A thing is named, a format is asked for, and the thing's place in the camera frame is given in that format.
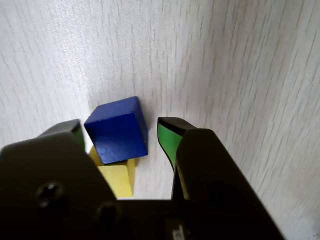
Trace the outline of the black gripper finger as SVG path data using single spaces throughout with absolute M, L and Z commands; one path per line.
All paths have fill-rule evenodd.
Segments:
M 159 117 L 157 138 L 174 169 L 172 196 L 190 203 L 199 240 L 281 240 L 283 235 L 215 132 Z
M 115 240 L 115 201 L 86 153 L 78 119 L 0 151 L 3 240 Z

